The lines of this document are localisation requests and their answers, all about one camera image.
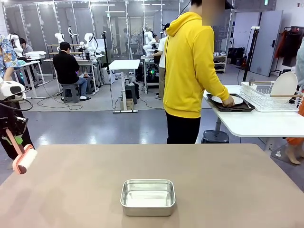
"pink brush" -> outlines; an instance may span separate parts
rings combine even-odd
[[[24,174],[27,172],[31,163],[34,161],[37,156],[37,151],[34,150],[34,147],[30,144],[26,145],[24,148],[22,145],[18,145],[15,137],[10,132],[9,129],[6,129],[6,134],[8,135],[11,143],[13,144],[15,150],[18,153],[18,156],[13,162],[13,170],[17,174]]]

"blue jeans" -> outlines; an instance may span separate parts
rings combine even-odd
[[[87,80],[83,77],[80,77],[76,83],[73,85],[79,85],[80,87],[80,95],[85,96],[86,95],[86,87],[87,87]]]

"gray stool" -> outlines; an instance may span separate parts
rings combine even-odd
[[[86,93],[92,94],[94,92],[94,82],[91,77],[84,77],[85,80],[87,80],[87,87],[86,87]]]
[[[134,85],[124,85],[125,91],[130,90],[133,98],[134,105],[137,104],[136,94],[135,94],[135,86]]]
[[[64,103],[73,101],[78,103],[80,101],[80,90],[78,85],[62,84],[62,95]]]
[[[201,143],[229,143],[229,136],[226,132],[206,130]]]

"dish rack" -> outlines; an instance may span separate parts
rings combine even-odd
[[[271,95],[274,82],[242,82],[240,96],[252,103],[260,112],[298,112],[304,94]]]

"man's hand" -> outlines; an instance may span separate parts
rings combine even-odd
[[[234,106],[234,100],[233,100],[232,96],[230,96],[230,95],[227,100],[222,101],[222,102],[223,102],[223,106],[226,108],[230,108],[230,107]]]

